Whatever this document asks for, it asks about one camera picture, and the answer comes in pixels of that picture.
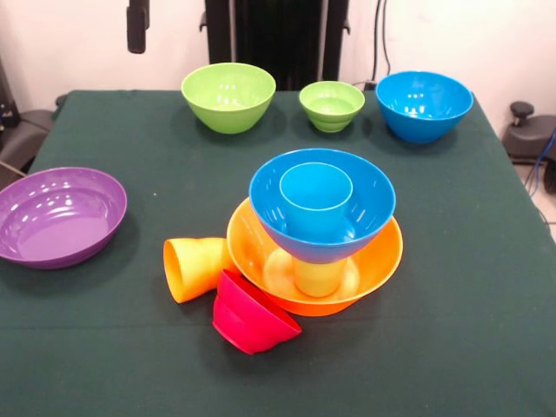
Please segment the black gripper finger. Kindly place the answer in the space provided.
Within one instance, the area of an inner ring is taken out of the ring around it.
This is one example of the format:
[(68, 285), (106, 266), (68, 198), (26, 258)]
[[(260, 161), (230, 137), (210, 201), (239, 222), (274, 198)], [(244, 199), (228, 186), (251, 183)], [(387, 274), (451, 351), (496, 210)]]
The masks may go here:
[(126, 23), (127, 48), (130, 53), (142, 54), (146, 50), (149, 9), (150, 0), (129, 0), (126, 8)]

